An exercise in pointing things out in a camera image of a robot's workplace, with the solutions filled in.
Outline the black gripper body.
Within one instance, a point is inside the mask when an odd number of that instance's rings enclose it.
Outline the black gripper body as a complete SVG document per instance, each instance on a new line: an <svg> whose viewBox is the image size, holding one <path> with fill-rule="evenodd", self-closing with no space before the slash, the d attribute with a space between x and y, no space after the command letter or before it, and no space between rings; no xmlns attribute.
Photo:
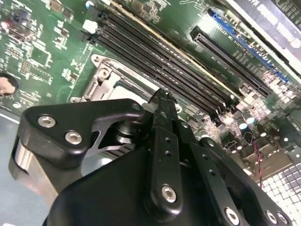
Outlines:
<svg viewBox="0 0 301 226"><path fill-rule="evenodd" d="M54 201L46 226L158 226L145 209L149 153L128 153L65 188ZM181 166L183 208L171 226L217 226L205 186Z"/></svg>

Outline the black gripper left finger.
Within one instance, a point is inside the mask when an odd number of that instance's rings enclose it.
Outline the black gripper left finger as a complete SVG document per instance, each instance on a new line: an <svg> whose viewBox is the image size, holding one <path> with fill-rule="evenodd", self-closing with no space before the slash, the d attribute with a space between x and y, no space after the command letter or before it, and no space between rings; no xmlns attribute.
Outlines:
<svg viewBox="0 0 301 226"><path fill-rule="evenodd" d="M151 216L179 216L183 192L175 103L159 89L145 105L115 99L28 108L10 172L52 207L84 176L128 153L147 151L145 209Z"/></svg>

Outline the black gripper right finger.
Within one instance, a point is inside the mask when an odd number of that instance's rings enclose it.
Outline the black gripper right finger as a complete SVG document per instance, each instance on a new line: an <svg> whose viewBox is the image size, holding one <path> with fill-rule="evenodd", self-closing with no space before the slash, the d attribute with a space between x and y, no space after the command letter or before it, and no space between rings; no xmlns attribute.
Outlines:
<svg viewBox="0 0 301 226"><path fill-rule="evenodd" d="M183 210L171 226L291 226L289 217L210 138L176 121Z"/></svg>

